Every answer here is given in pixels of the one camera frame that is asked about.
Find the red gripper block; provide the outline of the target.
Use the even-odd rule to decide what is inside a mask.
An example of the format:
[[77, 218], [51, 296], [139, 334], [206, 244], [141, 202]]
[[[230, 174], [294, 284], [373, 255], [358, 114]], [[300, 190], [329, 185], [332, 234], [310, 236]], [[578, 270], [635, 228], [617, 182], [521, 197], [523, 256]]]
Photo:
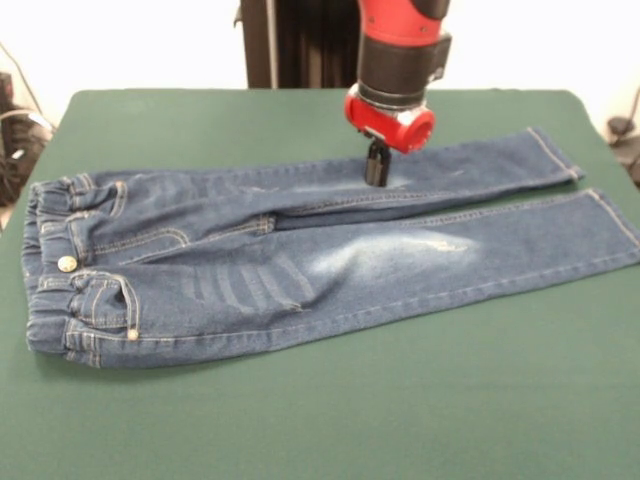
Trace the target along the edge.
[[[387, 185], [391, 164], [389, 148], [403, 154], [419, 150], [428, 142], [435, 127], [435, 114], [425, 104], [403, 111], [384, 110], [366, 102], [357, 84], [348, 90], [344, 108], [349, 123], [374, 139], [369, 145], [365, 166], [365, 181], [370, 186]], [[378, 140], [387, 147], [380, 149]]]

